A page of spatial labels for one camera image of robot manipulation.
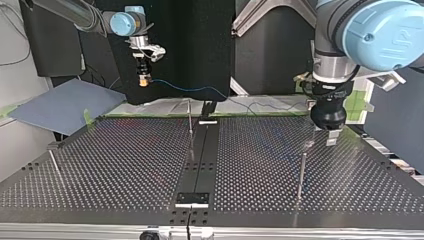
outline silver metal surface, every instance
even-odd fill
[[[353,131],[345,129],[337,146],[326,147],[327,133],[315,132],[308,117],[217,120],[219,128],[199,126],[204,142],[195,142],[196,155],[208,162],[197,166],[188,162],[186,118],[102,120],[55,152],[60,174],[46,154],[0,183],[0,222],[47,223],[46,231],[49,223],[168,226],[172,219],[176,225],[184,219],[173,213],[174,200],[187,175],[193,179],[190,189],[193,184],[211,189],[209,208],[196,210],[197,222],[244,228],[223,230],[225,237],[297,236],[281,230],[291,227],[424,230],[423,187]],[[208,167],[193,171],[198,166]],[[266,234],[261,227],[276,232]],[[73,239],[70,231],[75,229],[48,236]]]
[[[393,74],[379,76],[379,77],[372,77],[372,78],[368,78],[368,80],[370,80],[376,86],[378,86],[379,88],[383,89],[386,92],[393,90],[400,83],[404,84],[406,82],[403,78],[397,78]]]
[[[316,24],[316,13],[305,0],[252,0],[233,23],[233,34],[243,36],[265,14],[276,7],[290,7],[298,12],[312,27]]]
[[[188,100],[187,103],[187,111],[188,111],[188,124],[189,124],[189,133],[190,133],[190,138],[193,139],[193,120],[191,117],[191,100]]]
[[[60,173],[51,161],[37,162],[6,183],[0,209],[168,211],[190,147],[188,128],[186,119],[103,120],[55,152]]]
[[[147,57],[150,58],[152,62],[157,62],[166,54],[165,48],[159,45],[150,44],[147,36],[130,37],[129,43],[132,49],[140,51],[140,53],[134,53],[134,57]],[[147,55],[145,51],[151,51],[152,54]]]
[[[54,152],[53,152],[53,150],[48,150],[49,151],[49,154],[50,154],[50,158],[51,158],[51,160],[52,160],[52,162],[53,162],[53,165],[54,165],[54,169],[56,169],[56,171],[60,171],[60,169],[59,169],[59,165],[57,165],[57,162],[56,162],[56,158],[55,158],[55,156],[54,156]]]
[[[143,231],[168,232],[172,239],[187,239],[186,227],[0,224],[0,239],[138,239]],[[423,231],[376,229],[264,229],[191,227],[192,239],[424,239]]]
[[[220,120],[212,226],[424,229],[424,189],[349,128],[308,150],[296,206],[306,117]]]
[[[33,0],[33,2],[83,28],[90,27],[95,21],[91,10],[81,0]]]
[[[346,82],[356,67],[348,57],[328,57],[316,52],[315,61],[313,77],[327,83]]]
[[[249,93],[233,77],[231,77],[230,88],[238,96],[249,96]]]
[[[305,167],[306,167],[306,158],[308,154],[302,154],[302,161],[300,163],[300,179],[299,179],[299,190],[297,191],[297,199],[302,199],[302,189],[303,189],[303,181],[305,179]]]
[[[343,130],[331,130],[328,131],[327,147],[337,145],[337,139]]]

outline cable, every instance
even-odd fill
[[[3,11],[3,9],[1,7],[6,7],[8,9],[10,9],[15,15],[16,17],[18,17],[18,19],[21,21],[22,25],[24,24],[23,19],[21,18],[21,16],[19,15],[18,11],[16,11],[16,9],[14,9],[11,5],[5,3],[5,2],[0,2],[0,11],[3,13],[3,15],[5,16],[5,18],[9,21],[10,24],[12,24],[13,28],[19,33],[19,35],[21,35],[25,40],[28,40],[28,38],[25,36],[24,33],[22,33],[19,28],[15,25],[15,23],[9,18],[9,16],[7,16],[7,14]],[[0,67],[4,67],[4,66],[10,66],[10,65],[15,65],[21,62],[24,62],[25,60],[27,60],[29,57],[31,56],[31,47],[28,43],[28,52],[25,55],[24,58],[14,61],[14,62],[10,62],[10,63],[0,63]]]
[[[15,65],[15,64],[24,62],[25,60],[27,60],[29,58],[29,56],[31,56],[31,48],[30,47],[28,47],[28,53],[27,53],[27,55],[24,58],[22,58],[21,60],[10,62],[10,63],[1,63],[0,64],[0,67]]]
[[[422,68],[410,67],[410,69],[414,70],[417,73],[424,74],[424,69]]]
[[[168,86],[170,86],[170,87],[172,87],[172,88],[174,88],[174,89],[177,89],[177,90],[180,90],[180,91],[183,91],[183,92],[197,92],[197,91],[203,91],[203,90],[206,90],[206,89],[212,89],[212,90],[214,90],[215,92],[217,92],[219,95],[221,95],[222,97],[224,97],[224,98],[226,98],[227,100],[230,100],[231,102],[233,102],[233,103],[235,103],[235,104],[238,104],[238,105],[241,105],[241,106],[244,106],[244,107],[246,107],[246,109],[248,109],[249,111],[251,111],[252,113],[253,113],[253,115],[254,116],[258,116],[251,108],[250,108],[250,106],[247,106],[247,105],[245,105],[245,104],[242,104],[242,103],[239,103],[239,102],[236,102],[236,101],[234,101],[234,100],[232,100],[231,98],[228,98],[227,96],[225,96],[224,94],[222,94],[218,89],[216,89],[216,88],[214,88],[214,87],[210,87],[210,86],[207,86],[207,87],[202,87],[202,88],[192,88],[192,89],[188,89],[188,88],[181,88],[181,87],[177,87],[177,86],[175,86],[175,85],[173,85],[172,83],[170,83],[170,82],[167,82],[167,81],[165,81],[165,80],[161,80],[161,79],[154,79],[154,80],[152,80],[152,82],[159,82],[159,83],[164,83],[164,84],[166,84],[166,85],[168,85]],[[259,134],[258,135],[259,136],[259,138],[261,139],[261,142],[262,142],[262,144],[263,144],[263,146],[265,147],[265,148],[267,148],[269,151],[271,151],[273,154],[276,154],[277,156],[279,155],[278,153],[275,153],[274,152],[274,150],[273,150],[273,148],[272,148],[272,146],[270,146],[269,144],[267,144],[267,141],[266,140],[264,140],[263,138],[262,138],[262,136]],[[283,139],[281,139],[281,141],[280,141],[281,143],[285,143],[285,139],[283,138]],[[290,163],[290,167],[292,168],[292,170],[293,169],[295,169],[295,166],[293,165],[294,164],[294,162],[293,162],[293,159],[295,158],[295,157],[297,157],[297,156],[292,156],[292,155],[290,155],[290,154],[287,154],[287,155],[284,155],[286,158],[287,158],[287,160],[289,161],[289,163]],[[308,189],[308,181],[307,181],[307,177],[305,177],[305,189]]]
[[[0,11],[3,13],[3,15],[7,19],[7,21],[13,26],[13,28],[16,30],[16,32],[18,32],[19,35],[21,35],[23,38],[28,39],[27,36],[23,32],[21,32],[21,30],[19,30],[19,28],[15,25],[15,23],[12,21],[12,19],[10,19],[9,16],[6,14],[6,12],[1,8],[3,6],[9,8],[15,14],[15,16],[17,18],[19,18],[19,20],[23,23],[21,16],[19,16],[19,14],[16,12],[16,10],[13,7],[11,7],[7,4],[0,5]]]
[[[289,110],[293,109],[294,107],[296,107],[299,104],[303,104],[304,105],[305,103],[298,102],[298,103],[295,103],[294,105],[290,106],[289,108],[279,108],[279,107],[272,106],[271,104],[262,104],[262,103],[258,103],[258,102],[253,102],[253,103],[251,103],[249,105],[249,107],[252,107],[252,105],[259,105],[259,106],[262,106],[262,107],[270,107],[270,108],[273,108],[273,109],[276,109],[276,110],[289,111]]]
[[[342,90],[344,87],[346,87],[351,81],[353,81],[355,79],[355,77],[358,75],[359,70],[361,70],[361,66],[360,65],[356,65],[355,69],[353,70],[353,72],[350,74],[350,77],[347,79],[347,81],[345,83],[343,83],[342,85],[340,85],[338,88],[334,89],[333,91],[330,91],[328,93],[325,94],[320,94],[320,95],[313,95],[310,94],[308,92],[306,92],[305,86],[302,86],[302,91],[303,93],[314,99],[314,100],[319,100],[319,99],[323,99],[323,98],[327,98],[329,97],[331,94],[336,93],[340,90]]]
[[[103,14],[102,12],[94,7],[92,4],[94,4],[95,1],[93,1],[92,4],[89,4],[85,1],[82,1],[88,9],[90,9],[91,11],[91,15],[93,16],[93,22],[90,24],[90,26],[86,27],[86,28],[82,28],[79,26],[79,28],[81,28],[83,31],[88,31],[91,30],[92,28],[94,28],[97,24],[97,20],[99,21],[100,24],[100,28],[101,28],[101,34],[103,37],[107,38],[107,22],[106,20],[103,18]]]
[[[227,96],[225,96],[223,93],[221,93],[218,89],[216,89],[216,88],[214,88],[214,87],[211,87],[211,86],[207,86],[207,87],[201,87],[201,88],[181,88],[181,87],[177,87],[177,86],[175,86],[175,85],[173,85],[172,83],[170,83],[170,82],[167,82],[167,81],[165,81],[165,80],[161,80],[161,79],[154,79],[154,80],[152,80],[152,82],[159,82],[159,83],[164,83],[164,84],[166,84],[166,85],[168,85],[168,86],[170,86],[170,87],[172,87],[172,88],[174,88],[174,89],[177,89],[177,90],[180,90],[180,91],[183,91],[183,92],[199,92],[199,91],[203,91],[203,90],[206,90],[206,89],[211,89],[211,90],[213,90],[213,91],[215,91],[216,93],[218,93],[219,95],[221,95],[223,98],[225,98],[225,99],[227,99],[227,100],[229,100],[229,101],[231,101],[231,102],[233,102],[233,103],[235,103],[235,104],[237,104],[237,105],[240,105],[240,106],[243,106],[243,107],[245,107],[247,110],[249,110],[250,112],[252,112],[253,113],[253,115],[255,115],[255,116],[257,116],[257,114],[255,113],[255,111],[253,111],[252,110],[252,108],[251,108],[251,105],[252,104],[254,104],[254,103],[252,103],[251,105],[245,105],[245,104],[243,104],[243,103],[239,103],[239,102],[237,102],[237,101],[234,101],[233,99],[231,99],[231,98],[229,98],[229,97],[227,97]],[[292,107],[290,107],[289,109],[280,109],[280,110],[290,110],[290,109],[292,109],[292,108],[294,108],[296,105],[298,105],[298,104],[300,104],[300,103],[296,103],[296,104],[294,104]]]
[[[103,84],[96,78],[96,77],[94,77],[95,79],[96,79],[96,81],[100,84],[100,85],[103,85],[103,87],[106,87],[106,80],[105,80],[105,78],[103,77],[103,75],[102,74],[100,74],[99,73],[99,71],[97,71],[95,68],[93,68],[92,66],[90,66],[90,65],[88,65],[87,63],[85,64],[86,66],[87,66],[87,70],[91,73],[91,75],[93,76],[93,72],[91,71],[91,70],[93,70],[95,73],[97,73],[97,75],[99,75],[101,78],[102,78],[102,81],[103,81]]]
[[[121,77],[118,77],[115,81],[113,81],[113,83],[109,86],[109,89],[112,89],[113,85],[115,85],[115,83],[117,83],[119,79],[121,79]]]

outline black cable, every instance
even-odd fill
[[[350,77],[347,79],[347,81],[345,83],[343,83],[342,85],[340,85],[338,88],[334,89],[333,91],[330,91],[328,93],[325,94],[320,94],[320,95],[314,95],[314,94],[310,94],[308,92],[306,92],[305,86],[302,86],[302,91],[303,93],[314,99],[314,100],[319,100],[319,99],[323,99],[323,98],[327,98],[329,97],[331,94],[336,93],[340,90],[342,90],[343,88],[345,88],[351,81],[353,81],[355,79],[355,77],[358,75],[359,70],[361,70],[361,66],[360,65],[356,65],[355,69],[353,70],[353,72],[350,74]]]
[[[424,74],[424,69],[422,69],[422,67],[417,68],[417,67],[410,67],[410,69],[414,70],[417,73],[421,73]]]
[[[103,84],[102,83],[100,83],[100,81],[96,78],[96,81],[100,84],[100,85],[103,85],[103,87],[106,87],[106,80],[105,80],[105,78],[103,77],[103,75],[102,74],[100,74],[99,73],[99,71],[97,71],[95,68],[93,68],[92,66],[90,66],[90,65],[88,65],[87,63],[85,64],[85,66],[87,67],[87,70],[89,71],[89,72],[91,72],[91,74],[93,75],[93,71],[97,74],[97,75],[99,75],[101,78],[102,78],[102,81],[103,81]]]

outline green tape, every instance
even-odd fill
[[[84,110],[84,119],[85,119],[85,124],[87,125],[91,125],[94,123],[94,119],[91,118],[90,111],[88,109]]]
[[[9,105],[0,109],[0,118],[5,118],[9,116],[9,113],[13,112],[18,105]]]
[[[347,120],[359,121],[361,119],[362,111],[366,109],[366,93],[366,91],[353,91],[346,99],[344,107],[347,112]]]

